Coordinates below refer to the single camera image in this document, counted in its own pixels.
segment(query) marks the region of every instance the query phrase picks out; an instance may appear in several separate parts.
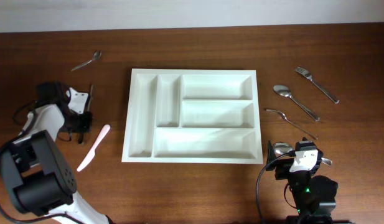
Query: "metal fork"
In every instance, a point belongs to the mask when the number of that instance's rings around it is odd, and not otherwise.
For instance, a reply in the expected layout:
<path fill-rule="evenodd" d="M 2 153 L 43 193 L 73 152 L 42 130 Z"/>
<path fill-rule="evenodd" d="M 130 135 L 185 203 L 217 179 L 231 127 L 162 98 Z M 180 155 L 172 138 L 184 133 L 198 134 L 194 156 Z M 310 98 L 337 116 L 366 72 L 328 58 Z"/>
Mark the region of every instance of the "metal fork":
<path fill-rule="evenodd" d="M 315 84 L 316 87 L 318 87 L 320 90 L 322 90 L 322 92 L 324 94 L 326 94 L 326 96 L 328 96 L 330 98 L 330 100 L 332 100 L 334 103 L 339 103 L 339 99 L 337 99 L 337 97 L 335 97 L 333 94 L 331 94 L 329 91 L 327 91 L 326 89 L 324 89 L 323 87 L 321 87 L 319 84 L 317 84 L 313 79 L 312 79 L 312 75 L 311 73 L 306 70 L 305 68 L 301 68 L 301 67 L 297 67 L 296 69 L 294 69 L 294 71 L 300 73 L 301 75 L 303 75 L 305 78 L 309 79 L 313 84 Z"/>

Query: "white tray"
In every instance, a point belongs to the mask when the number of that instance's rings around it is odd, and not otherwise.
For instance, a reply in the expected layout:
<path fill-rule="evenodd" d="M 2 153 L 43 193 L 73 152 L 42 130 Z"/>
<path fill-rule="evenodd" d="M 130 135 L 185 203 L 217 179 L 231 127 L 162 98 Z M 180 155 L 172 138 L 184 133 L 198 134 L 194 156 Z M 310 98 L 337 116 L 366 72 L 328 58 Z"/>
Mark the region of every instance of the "white tray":
<path fill-rule="evenodd" d="M 262 164 L 255 71 L 133 69 L 122 162 Z"/>

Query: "white wall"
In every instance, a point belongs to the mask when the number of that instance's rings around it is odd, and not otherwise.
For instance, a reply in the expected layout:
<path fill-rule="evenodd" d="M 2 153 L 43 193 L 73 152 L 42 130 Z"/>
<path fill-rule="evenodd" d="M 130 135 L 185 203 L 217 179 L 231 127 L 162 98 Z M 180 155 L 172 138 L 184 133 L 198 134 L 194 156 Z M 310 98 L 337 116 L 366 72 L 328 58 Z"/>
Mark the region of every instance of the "white wall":
<path fill-rule="evenodd" d="M 384 22 L 384 0 L 0 0 L 0 32 Z"/>

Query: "white plastic knife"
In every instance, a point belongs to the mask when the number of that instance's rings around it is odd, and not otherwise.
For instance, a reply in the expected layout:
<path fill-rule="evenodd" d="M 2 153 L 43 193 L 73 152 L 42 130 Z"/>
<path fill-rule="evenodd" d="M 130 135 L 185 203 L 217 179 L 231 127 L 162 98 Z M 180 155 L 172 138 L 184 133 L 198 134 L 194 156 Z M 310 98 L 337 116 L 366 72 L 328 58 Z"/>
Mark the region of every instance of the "white plastic knife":
<path fill-rule="evenodd" d="M 100 131 L 100 133 L 98 135 L 98 138 L 96 139 L 95 143 L 93 143 L 92 148 L 88 152 L 87 156 L 84 158 L 84 160 L 78 166 L 78 168 L 77 168 L 78 172 L 83 170 L 92 161 L 92 159 L 95 156 L 95 149 L 98 147 L 98 145 L 103 140 L 103 138 L 106 136 L 106 134 L 109 132 L 109 130 L 110 130 L 110 125 L 109 124 L 104 125 L 104 127 L 102 128 L 102 130 Z"/>

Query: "metal spoon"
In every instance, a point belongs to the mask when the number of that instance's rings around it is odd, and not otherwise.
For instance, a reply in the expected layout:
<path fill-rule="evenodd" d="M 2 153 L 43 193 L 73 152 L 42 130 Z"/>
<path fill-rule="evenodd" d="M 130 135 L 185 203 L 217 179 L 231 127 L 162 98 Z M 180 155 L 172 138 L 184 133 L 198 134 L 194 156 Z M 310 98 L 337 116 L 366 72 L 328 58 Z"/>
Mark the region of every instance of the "metal spoon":
<path fill-rule="evenodd" d="M 318 117 L 318 115 L 316 115 L 310 109 L 306 108 L 304 105 L 300 104 L 300 102 L 298 102 L 296 99 L 294 99 L 294 97 L 291 95 L 290 89 L 287 86 L 275 85 L 273 87 L 273 90 L 281 96 L 289 97 L 290 99 L 292 99 L 293 102 L 295 102 L 298 106 L 300 106 L 307 114 L 309 114 L 309 116 L 311 116 L 313 119 L 315 119 L 315 121 L 320 120 L 320 117 Z"/>
<path fill-rule="evenodd" d="M 275 153 L 279 154 L 279 155 L 283 155 L 289 151 L 292 151 L 294 150 L 293 147 L 286 143 L 286 142 L 276 142 L 273 144 L 273 149 L 275 151 Z M 333 162 L 330 160 L 330 159 L 326 159 L 326 158 L 323 158 L 322 157 L 322 163 L 323 164 L 326 164 L 328 166 L 331 166 L 333 164 Z"/>
<path fill-rule="evenodd" d="M 87 61 L 87 62 L 84 62 L 84 63 L 81 63 L 80 65 L 77 65 L 76 67 L 74 67 L 72 69 L 72 71 L 76 70 L 76 69 L 79 69 L 81 67 L 84 67 L 85 65 L 88 65 L 89 63 L 93 62 L 94 60 L 98 60 L 100 58 L 100 56 L 102 56 L 102 52 L 100 50 L 97 50 L 94 54 L 93 54 L 93 57 L 91 60 Z"/>
<path fill-rule="evenodd" d="M 308 131 L 305 131 L 302 127 L 294 124 L 293 122 L 289 121 L 286 117 L 286 115 L 281 112 L 281 111 L 278 111 L 278 110 L 271 110 L 271 109 L 266 109 L 267 111 L 270 111 L 270 112 L 275 112 L 277 113 L 278 115 L 280 115 L 285 121 L 289 122 L 290 124 L 292 124 L 294 127 L 300 129 L 301 131 L 304 131 L 305 133 L 307 133 L 308 135 L 310 135 L 312 138 L 316 139 L 317 140 L 317 137 L 315 137 L 313 134 L 309 133 Z"/>

